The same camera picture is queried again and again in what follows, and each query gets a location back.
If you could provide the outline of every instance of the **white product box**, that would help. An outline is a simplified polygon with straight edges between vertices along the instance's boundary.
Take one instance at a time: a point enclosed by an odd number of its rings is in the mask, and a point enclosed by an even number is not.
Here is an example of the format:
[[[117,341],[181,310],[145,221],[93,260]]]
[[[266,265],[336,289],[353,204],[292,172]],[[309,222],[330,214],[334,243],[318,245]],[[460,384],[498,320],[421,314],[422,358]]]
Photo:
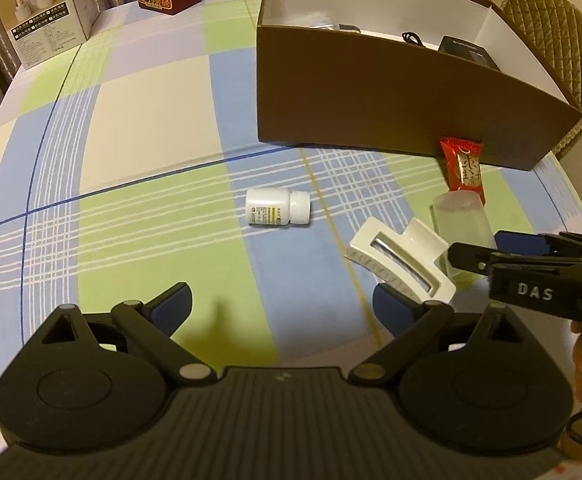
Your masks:
[[[94,0],[0,0],[0,18],[25,68],[89,39]]]

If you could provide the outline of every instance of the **ribbed black surface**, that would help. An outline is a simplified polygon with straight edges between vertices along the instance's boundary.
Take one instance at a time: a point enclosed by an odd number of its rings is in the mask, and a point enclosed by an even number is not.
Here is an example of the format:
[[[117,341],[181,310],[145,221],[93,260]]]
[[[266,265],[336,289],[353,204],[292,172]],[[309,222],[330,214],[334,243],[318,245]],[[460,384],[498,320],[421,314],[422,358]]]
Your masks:
[[[116,449],[46,456],[12,447],[1,480],[531,480],[562,456],[448,450],[418,434],[383,390],[335,368],[230,368],[215,386],[181,390],[161,420]]]

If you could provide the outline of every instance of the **yellow line on tablecloth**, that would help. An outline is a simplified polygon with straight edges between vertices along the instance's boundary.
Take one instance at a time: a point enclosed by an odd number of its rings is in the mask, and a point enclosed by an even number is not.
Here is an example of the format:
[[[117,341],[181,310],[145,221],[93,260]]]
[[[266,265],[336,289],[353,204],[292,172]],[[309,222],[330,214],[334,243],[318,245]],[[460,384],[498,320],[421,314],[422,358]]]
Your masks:
[[[349,272],[351,277],[351,281],[353,282],[353,286],[356,288],[357,295],[360,299],[360,303],[362,304],[362,310],[365,313],[365,317],[367,318],[367,323],[369,324],[369,328],[371,329],[371,335],[373,336],[373,340],[375,341],[375,345],[377,346],[378,350],[382,348],[382,338],[380,338],[380,333],[378,332],[377,327],[375,326],[375,321],[373,320],[373,312],[369,303],[367,302],[367,298],[365,297],[364,292],[362,291],[362,287],[360,283],[357,281],[356,271],[353,269],[353,264],[351,260],[344,256],[345,247],[344,243],[340,238],[340,234],[338,234],[338,230],[335,227],[335,222],[333,221],[333,217],[331,213],[329,213],[329,208],[327,206],[326,200],[324,200],[324,196],[322,196],[322,191],[320,190],[320,186],[318,185],[318,181],[313,175],[313,171],[311,170],[311,165],[309,164],[308,159],[305,155],[305,150],[299,148],[298,151],[300,152],[300,157],[302,157],[302,162],[305,164],[306,172],[309,174],[309,178],[311,179],[311,184],[313,184],[313,189],[315,190],[316,194],[318,195],[318,200],[320,200],[320,205],[322,206],[322,210],[324,211],[324,215],[326,216],[327,222],[329,223],[329,229],[331,229],[331,233],[333,233],[333,237],[338,245],[338,251],[344,260],[344,264]]]
[[[242,0],[244,2],[244,6],[247,8],[247,12],[249,13],[249,17],[251,19],[251,24],[253,25],[253,29],[255,30],[256,26],[255,26],[255,21],[253,20],[253,16],[251,15],[251,9],[249,8],[249,4],[247,3],[247,0]]]

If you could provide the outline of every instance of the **bottle label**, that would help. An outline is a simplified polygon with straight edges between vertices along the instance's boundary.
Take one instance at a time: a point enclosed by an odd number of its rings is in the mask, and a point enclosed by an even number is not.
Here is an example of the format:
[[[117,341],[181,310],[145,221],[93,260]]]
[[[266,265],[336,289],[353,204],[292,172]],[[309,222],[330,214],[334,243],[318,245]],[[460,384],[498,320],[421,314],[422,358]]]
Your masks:
[[[279,207],[252,207],[249,224],[282,225],[282,209]]]

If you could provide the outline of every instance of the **plaid tablecloth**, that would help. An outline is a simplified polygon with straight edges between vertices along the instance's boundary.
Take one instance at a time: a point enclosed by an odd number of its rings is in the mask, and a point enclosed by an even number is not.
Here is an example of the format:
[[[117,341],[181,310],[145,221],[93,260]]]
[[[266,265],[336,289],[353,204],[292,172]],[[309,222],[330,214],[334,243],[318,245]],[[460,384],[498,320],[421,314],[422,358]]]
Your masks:
[[[432,158],[258,142],[259,5],[204,0],[170,17],[127,4],[18,73],[0,108],[0,373],[57,304],[98,312],[178,281],[194,308],[174,338],[216,368],[346,369],[390,340],[377,280],[342,251],[368,216],[431,224],[444,176]],[[494,231],[582,232],[552,156],[483,171]],[[249,226],[249,186],[310,192],[311,224]],[[483,308],[484,282],[453,301]],[[565,324],[523,315],[568,367]]]

